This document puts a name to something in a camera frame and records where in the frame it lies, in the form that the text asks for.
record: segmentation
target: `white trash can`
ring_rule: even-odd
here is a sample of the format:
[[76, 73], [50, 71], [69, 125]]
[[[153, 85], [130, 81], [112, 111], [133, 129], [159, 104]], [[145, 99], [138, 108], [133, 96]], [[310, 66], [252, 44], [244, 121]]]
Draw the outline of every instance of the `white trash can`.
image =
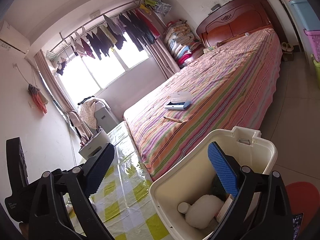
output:
[[[208, 158], [209, 143], [216, 141], [240, 166], [247, 165], [256, 173], [270, 174], [276, 163], [277, 150], [272, 142], [260, 136], [258, 130], [238, 126], [231, 131], [214, 130], [151, 185], [149, 192], [153, 204], [174, 239], [202, 240], [208, 237], [203, 230], [188, 225], [177, 207], [181, 202], [193, 204], [210, 192], [216, 172]], [[256, 207], [259, 194], [254, 194], [247, 216]]]

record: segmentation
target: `pen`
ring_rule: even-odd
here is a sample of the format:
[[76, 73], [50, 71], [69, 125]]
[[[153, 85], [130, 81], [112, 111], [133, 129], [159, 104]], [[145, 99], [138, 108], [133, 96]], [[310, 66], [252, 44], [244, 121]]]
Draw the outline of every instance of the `pen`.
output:
[[176, 118], [173, 118], [173, 117], [164, 116], [163, 118], [164, 119], [168, 119], [170, 121], [174, 121], [174, 122], [182, 122], [180, 119], [176, 119]]

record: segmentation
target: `window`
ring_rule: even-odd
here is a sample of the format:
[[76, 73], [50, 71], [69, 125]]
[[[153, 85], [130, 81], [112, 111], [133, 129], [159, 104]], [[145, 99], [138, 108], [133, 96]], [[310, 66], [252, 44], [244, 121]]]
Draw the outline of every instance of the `window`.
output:
[[149, 58], [145, 50], [138, 51], [127, 33], [124, 33], [124, 37], [127, 42], [123, 43], [122, 49], [110, 49], [109, 57], [101, 54], [102, 60], [99, 60], [95, 52], [96, 59], [74, 57], [66, 65], [63, 75], [58, 75], [58, 80], [75, 105], [103, 90], [121, 74]]

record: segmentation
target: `slippers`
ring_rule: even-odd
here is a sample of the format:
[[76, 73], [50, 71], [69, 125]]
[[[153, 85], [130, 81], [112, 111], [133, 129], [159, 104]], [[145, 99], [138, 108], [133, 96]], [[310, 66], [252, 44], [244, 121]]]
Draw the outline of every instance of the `slippers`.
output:
[[287, 43], [286, 50], [287, 50], [287, 52], [293, 51], [293, 46], [290, 43]]
[[281, 48], [283, 51], [287, 51], [287, 43], [286, 42], [282, 42], [281, 43]]
[[281, 43], [281, 48], [283, 51], [287, 52], [292, 52], [293, 51], [293, 46], [290, 43], [282, 42]]

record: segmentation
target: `pink basket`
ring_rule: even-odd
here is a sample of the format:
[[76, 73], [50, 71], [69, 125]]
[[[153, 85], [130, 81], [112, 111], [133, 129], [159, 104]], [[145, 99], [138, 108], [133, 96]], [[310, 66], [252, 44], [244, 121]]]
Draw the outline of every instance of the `pink basket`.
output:
[[320, 62], [320, 31], [307, 31], [304, 29], [304, 33], [309, 38], [316, 61]]

